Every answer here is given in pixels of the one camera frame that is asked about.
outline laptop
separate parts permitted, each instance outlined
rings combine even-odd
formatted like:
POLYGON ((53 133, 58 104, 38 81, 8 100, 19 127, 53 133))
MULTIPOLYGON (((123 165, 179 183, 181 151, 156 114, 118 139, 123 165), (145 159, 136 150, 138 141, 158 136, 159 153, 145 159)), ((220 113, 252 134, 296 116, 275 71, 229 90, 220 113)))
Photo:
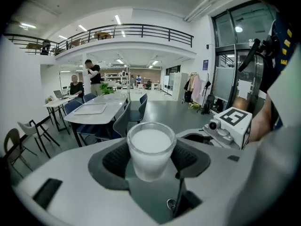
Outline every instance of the laptop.
POLYGON ((53 93, 58 99, 67 99, 67 98, 73 98, 78 96, 78 95, 63 96, 60 90, 54 90, 53 93))

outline balcony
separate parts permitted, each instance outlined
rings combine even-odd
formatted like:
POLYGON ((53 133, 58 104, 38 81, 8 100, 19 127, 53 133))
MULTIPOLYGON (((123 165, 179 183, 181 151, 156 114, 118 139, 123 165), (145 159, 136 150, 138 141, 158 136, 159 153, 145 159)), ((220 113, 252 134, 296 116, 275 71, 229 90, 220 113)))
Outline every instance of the balcony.
POLYGON ((58 55, 74 47, 99 40, 126 37, 155 37, 166 41, 175 41, 192 48, 193 36, 175 29, 149 24, 108 25, 80 32, 62 41, 54 42, 19 34, 4 34, 10 41, 24 49, 28 54, 58 55))

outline white liquid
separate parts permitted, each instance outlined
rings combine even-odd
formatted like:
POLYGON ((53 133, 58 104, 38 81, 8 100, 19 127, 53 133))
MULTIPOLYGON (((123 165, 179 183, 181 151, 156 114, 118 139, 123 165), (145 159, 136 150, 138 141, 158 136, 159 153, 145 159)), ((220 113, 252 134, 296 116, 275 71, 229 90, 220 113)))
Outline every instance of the white liquid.
POLYGON ((133 145, 145 153, 159 153, 166 150, 171 140, 164 132, 147 129, 138 131, 132 138, 133 145))
POLYGON ((173 147, 163 154, 156 155, 156 153, 163 152, 171 145, 172 142, 169 136, 159 130, 146 129, 133 135, 131 142, 142 152, 154 153, 145 155, 131 147, 129 148, 136 175, 147 182, 158 179, 166 167, 167 161, 173 152, 173 147))

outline floor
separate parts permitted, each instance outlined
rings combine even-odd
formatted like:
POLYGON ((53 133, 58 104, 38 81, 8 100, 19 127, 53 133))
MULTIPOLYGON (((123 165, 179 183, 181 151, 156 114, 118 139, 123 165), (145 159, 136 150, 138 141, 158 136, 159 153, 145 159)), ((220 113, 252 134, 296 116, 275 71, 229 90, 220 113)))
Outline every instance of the floor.
MULTIPOLYGON (((196 110, 189 109, 187 103, 182 104, 181 102, 163 100, 164 97, 170 97, 164 96, 163 92, 160 93, 159 91, 147 91, 147 94, 149 96, 149 99, 146 105, 145 115, 142 122, 156 121, 163 123, 173 129, 177 134, 186 129, 201 128, 212 118, 212 115, 201 115, 200 113, 197 113, 196 110)), ((139 100, 141 96, 141 94, 139 94, 138 96, 134 95, 133 93, 131 94, 132 110, 137 110, 139 108, 140 102, 137 100, 139 100)), ((62 125, 62 120, 59 119, 58 115, 56 117, 58 118, 58 122, 62 125)), ((45 138, 43 138, 44 145, 51 157, 54 157, 61 152, 78 148, 77 142, 72 132, 70 132, 70 135, 68 135, 66 130, 58 132, 56 130, 56 127, 52 125, 50 120, 48 120, 46 124, 49 126, 49 134, 60 144, 60 147, 58 147, 56 144, 50 143, 45 138)), ((135 124, 135 122, 129 122, 128 130, 135 124)), ((93 136, 90 136, 87 139, 87 143, 95 143, 95 138, 93 136)), ((22 154, 22 156, 26 159, 27 163, 33 170, 37 169, 39 166, 49 160, 44 152, 40 152, 33 138, 27 138, 23 142, 23 145, 38 155, 35 156, 27 150, 25 150, 22 154)), ((24 177, 31 172, 22 163, 21 160, 16 161, 15 168, 24 177)), ((22 178, 13 169, 11 169, 11 172, 12 183, 18 183, 18 181, 22 178)))

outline white tray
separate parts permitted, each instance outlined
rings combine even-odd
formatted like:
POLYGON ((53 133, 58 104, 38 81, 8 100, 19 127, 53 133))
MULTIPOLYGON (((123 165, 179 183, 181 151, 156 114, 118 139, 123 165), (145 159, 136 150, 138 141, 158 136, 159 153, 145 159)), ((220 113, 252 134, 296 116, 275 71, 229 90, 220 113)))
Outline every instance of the white tray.
POLYGON ((83 104, 73 111, 74 115, 101 114, 107 107, 107 103, 83 104))

